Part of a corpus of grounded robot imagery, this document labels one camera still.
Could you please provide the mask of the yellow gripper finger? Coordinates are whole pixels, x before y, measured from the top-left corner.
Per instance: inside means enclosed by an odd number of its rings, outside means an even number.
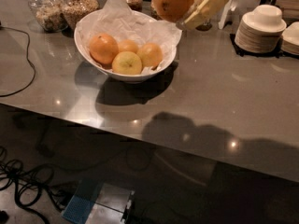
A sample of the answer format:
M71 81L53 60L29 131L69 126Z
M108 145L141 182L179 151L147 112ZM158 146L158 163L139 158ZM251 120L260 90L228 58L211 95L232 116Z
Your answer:
M229 0L194 0L186 14L176 22L177 28L191 30L202 25L221 9Z

